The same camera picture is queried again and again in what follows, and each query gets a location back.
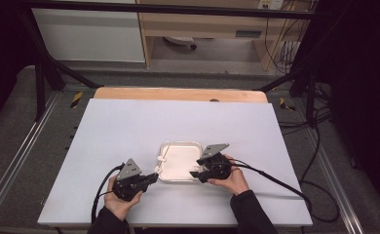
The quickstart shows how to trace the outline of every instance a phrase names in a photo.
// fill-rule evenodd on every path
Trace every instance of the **human hand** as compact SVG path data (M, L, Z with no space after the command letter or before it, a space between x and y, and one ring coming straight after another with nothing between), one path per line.
M109 178L107 192L112 191L116 176ZM107 193L104 196L105 207L117 216L120 220L126 219L127 214L133 205L139 203L141 198L142 191L139 191L130 202L126 202L122 199L119 199L113 192Z
M229 155L224 154L224 156L230 161L231 164L235 163L233 158ZM248 191L249 188L242 170L239 167L232 166L231 172L232 173L230 176L226 179L209 178L208 183L225 187L236 196L245 191Z

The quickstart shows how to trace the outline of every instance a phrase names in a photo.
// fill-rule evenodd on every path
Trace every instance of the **black jacket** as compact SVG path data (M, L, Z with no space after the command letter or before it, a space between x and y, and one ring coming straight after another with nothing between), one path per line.
M278 233L269 217L264 213L253 191L249 190L233 196L230 207L239 222L238 234L273 234ZM121 234L128 225L118 219L105 207L101 209L88 234Z

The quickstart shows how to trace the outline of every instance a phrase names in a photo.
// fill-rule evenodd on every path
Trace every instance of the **white tabletop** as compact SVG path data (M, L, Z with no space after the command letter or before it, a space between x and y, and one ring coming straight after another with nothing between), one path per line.
M89 225L95 194L107 173L129 158L144 175L153 173L165 141L196 141L202 147L229 143L222 153L300 190L271 104L91 99L38 222ZM275 225L312 225L300 197L243 170ZM207 183L158 180L127 220L131 226L232 226L237 221L230 198L226 190ZM102 206L101 198L97 210Z

